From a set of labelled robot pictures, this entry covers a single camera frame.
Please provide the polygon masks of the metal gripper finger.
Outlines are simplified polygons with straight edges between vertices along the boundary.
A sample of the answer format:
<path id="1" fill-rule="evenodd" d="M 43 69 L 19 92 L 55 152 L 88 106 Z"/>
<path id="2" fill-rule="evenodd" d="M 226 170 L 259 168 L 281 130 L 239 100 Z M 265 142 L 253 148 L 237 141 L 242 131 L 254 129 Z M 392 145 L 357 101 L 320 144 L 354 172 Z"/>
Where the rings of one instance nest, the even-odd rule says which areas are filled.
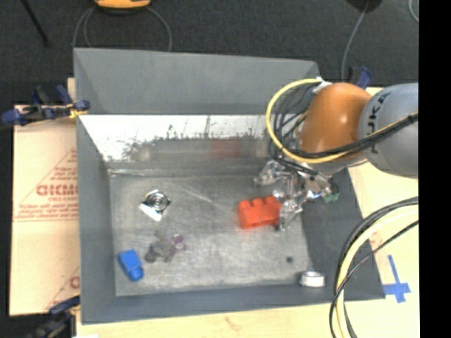
<path id="1" fill-rule="evenodd" d="M 268 161 L 260 172 L 254 177 L 254 184 L 256 186 L 267 186 L 274 184 L 282 178 L 286 169 L 277 161 Z"/>
<path id="2" fill-rule="evenodd" d="M 296 217 L 303 212 L 303 203 L 298 199 L 289 199 L 282 203 L 277 228 L 280 231 L 285 231 L 293 223 Z"/>

